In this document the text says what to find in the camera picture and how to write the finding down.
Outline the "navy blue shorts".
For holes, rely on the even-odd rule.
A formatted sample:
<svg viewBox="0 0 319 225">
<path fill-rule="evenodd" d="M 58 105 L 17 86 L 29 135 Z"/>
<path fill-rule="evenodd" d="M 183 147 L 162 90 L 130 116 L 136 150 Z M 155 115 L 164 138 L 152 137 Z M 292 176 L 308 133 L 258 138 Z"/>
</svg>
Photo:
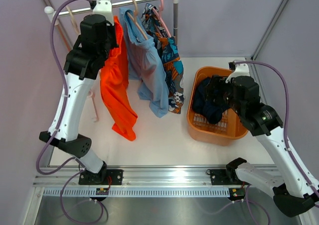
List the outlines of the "navy blue shorts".
<svg viewBox="0 0 319 225">
<path fill-rule="evenodd" d="M 192 109 L 195 113 L 204 116 L 210 124 L 218 124 L 222 120 L 223 113 L 229 109 L 226 104 L 218 105 L 205 98 L 205 87 L 211 78 L 202 80 L 195 89 L 193 96 Z"/>
</svg>

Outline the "beige hanger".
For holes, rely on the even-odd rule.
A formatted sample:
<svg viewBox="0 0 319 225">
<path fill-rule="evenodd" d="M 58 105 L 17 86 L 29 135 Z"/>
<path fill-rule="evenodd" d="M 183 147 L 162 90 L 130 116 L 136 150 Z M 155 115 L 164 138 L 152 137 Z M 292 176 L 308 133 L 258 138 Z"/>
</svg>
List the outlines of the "beige hanger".
<svg viewBox="0 0 319 225">
<path fill-rule="evenodd" d="M 138 23 L 138 13 L 139 13 L 138 4 L 137 4 L 136 0 L 132 0 L 132 2 L 133 2 L 133 5 L 135 7 L 135 9 L 133 10 L 133 14 L 129 13 L 128 11 L 126 12 L 126 14 L 133 21 L 135 26 L 138 28 L 140 33 L 143 35 L 144 39 L 147 40 L 148 39 L 147 34 L 145 33 L 145 31 L 142 29 L 142 27 Z"/>
<path fill-rule="evenodd" d="M 69 16 L 70 16 L 70 21 L 71 21 L 71 24 L 72 24 L 72 27 L 73 27 L 73 30 L 74 32 L 77 34 L 77 35 L 80 35 L 80 30 L 79 30 L 79 27 L 78 27 L 78 24 L 77 24 L 77 21 L 72 13 L 72 10 L 69 8 L 69 6 L 66 6 L 65 7 L 69 13 Z"/>
</svg>

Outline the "light blue shorts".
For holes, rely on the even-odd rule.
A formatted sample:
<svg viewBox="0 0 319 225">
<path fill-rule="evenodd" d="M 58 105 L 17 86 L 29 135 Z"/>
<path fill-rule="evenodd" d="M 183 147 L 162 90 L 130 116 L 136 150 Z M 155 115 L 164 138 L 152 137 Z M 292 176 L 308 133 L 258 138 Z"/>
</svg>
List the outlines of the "light blue shorts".
<svg viewBox="0 0 319 225">
<path fill-rule="evenodd" d="M 139 98 L 149 101 L 151 111 L 155 116 L 161 118 L 168 112 L 169 94 L 163 64 L 155 48 L 154 39 L 148 34 L 148 39 L 144 39 L 133 21 L 127 16 L 127 11 L 133 14 L 129 8 L 119 9 L 119 22 L 124 31 L 129 79 L 141 81 L 137 90 Z"/>
</svg>

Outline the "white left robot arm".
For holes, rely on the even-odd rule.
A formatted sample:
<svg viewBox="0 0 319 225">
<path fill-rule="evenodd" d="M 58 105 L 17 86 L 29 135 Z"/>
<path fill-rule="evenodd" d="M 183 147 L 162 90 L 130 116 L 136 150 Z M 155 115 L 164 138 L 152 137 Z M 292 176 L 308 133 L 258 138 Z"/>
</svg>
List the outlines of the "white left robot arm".
<svg viewBox="0 0 319 225">
<path fill-rule="evenodd" d="M 85 167 L 81 184 L 103 184 L 107 165 L 91 149 L 92 140 L 78 132 L 85 101 L 111 49 L 117 47 L 115 26 L 100 14 L 84 17 L 81 34 L 67 54 L 63 78 L 65 85 L 50 128 L 39 139 L 72 155 Z"/>
</svg>

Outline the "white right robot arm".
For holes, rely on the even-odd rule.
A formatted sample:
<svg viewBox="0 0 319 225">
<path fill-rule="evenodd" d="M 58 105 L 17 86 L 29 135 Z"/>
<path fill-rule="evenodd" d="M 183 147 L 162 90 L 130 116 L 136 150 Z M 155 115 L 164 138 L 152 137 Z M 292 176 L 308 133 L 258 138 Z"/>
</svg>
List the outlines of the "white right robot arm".
<svg viewBox="0 0 319 225">
<path fill-rule="evenodd" d="M 319 182 L 305 179 L 291 158 L 293 147 L 285 142 L 284 125 L 277 112 L 260 101 L 259 85 L 250 76 L 228 80 L 213 76 L 205 87 L 205 98 L 219 106 L 229 106 L 242 125 L 266 149 L 282 178 L 257 169 L 237 158 L 226 166 L 226 179 L 236 184 L 246 182 L 269 195 L 277 208 L 292 218 L 312 209 L 319 198 Z"/>
</svg>

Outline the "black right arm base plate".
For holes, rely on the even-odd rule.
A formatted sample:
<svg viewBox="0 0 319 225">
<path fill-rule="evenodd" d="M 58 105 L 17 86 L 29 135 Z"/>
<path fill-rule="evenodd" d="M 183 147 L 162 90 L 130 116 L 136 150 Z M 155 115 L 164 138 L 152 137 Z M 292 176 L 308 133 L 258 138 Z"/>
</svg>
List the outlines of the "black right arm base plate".
<svg viewBox="0 0 319 225">
<path fill-rule="evenodd" d="M 206 174 L 210 177 L 211 185 L 242 185 L 242 181 L 232 180 L 226 175 L 225 169 L 207 169 Z"/>
</svg>

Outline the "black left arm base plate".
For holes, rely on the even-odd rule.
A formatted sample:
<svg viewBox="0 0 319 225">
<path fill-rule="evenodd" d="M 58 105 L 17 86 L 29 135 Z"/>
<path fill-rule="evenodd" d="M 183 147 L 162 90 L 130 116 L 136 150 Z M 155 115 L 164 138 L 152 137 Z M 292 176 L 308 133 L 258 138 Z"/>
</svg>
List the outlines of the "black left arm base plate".
<svg viewBox="0 0 319 225">
<path fill-rule="evenodd" d="M 123 180 L 122 169 L 106 169 L 102 172 L 94 174 L 89 171 L 84 171 L 79 177 L 79 185 L 122 185 Z"/>
</svg>

